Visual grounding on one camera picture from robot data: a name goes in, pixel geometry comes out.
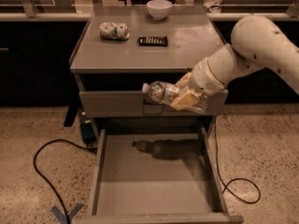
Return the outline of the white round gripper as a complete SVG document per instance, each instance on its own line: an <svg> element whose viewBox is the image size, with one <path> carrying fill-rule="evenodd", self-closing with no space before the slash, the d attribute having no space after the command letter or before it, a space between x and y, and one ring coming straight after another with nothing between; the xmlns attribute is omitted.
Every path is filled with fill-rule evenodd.
<svg viewBox="0 0 299 224"><path fill-rule="evenodd" d="M183 89L188 85L192 89ZM170 104L176 110L182 110L198 104L202 93L207 96L213 96L225 89L225 86L211 72L208 65L208 58L204 58L197 63L191 72L186 73L176 83L176 86L183 89L178 97Z"/></svg>

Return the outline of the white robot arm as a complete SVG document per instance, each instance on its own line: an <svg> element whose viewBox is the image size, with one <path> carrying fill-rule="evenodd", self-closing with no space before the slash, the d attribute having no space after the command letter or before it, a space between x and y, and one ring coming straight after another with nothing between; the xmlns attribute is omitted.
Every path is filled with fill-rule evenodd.
<svg viewBox="0 0 299 224"><path fill-rule="evenodd" d="M206 109L208 99L232 80L268 68L299 93L299 48L269 19L251 15L240 19L231 42L197 63L178 82L176 110Z"/></svg>

